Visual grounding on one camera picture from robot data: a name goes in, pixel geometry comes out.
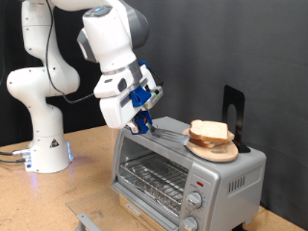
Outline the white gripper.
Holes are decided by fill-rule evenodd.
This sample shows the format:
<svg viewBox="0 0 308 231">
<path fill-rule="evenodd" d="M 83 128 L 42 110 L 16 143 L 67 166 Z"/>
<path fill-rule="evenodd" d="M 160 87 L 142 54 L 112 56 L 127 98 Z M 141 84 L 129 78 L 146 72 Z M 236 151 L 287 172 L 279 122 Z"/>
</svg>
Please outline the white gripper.
<svg viewBox="0 0 308 231">
<path fill-rule="evenodd" d="M 100 109 L 109 127 L 122 128 L 127 124 L 133 134 L 140 132 L 138 124 L 131 119 L 143 104 L 141 77 L 138 67 L 101 76 L 93 92 L 100 99 Z"/>
</svg>

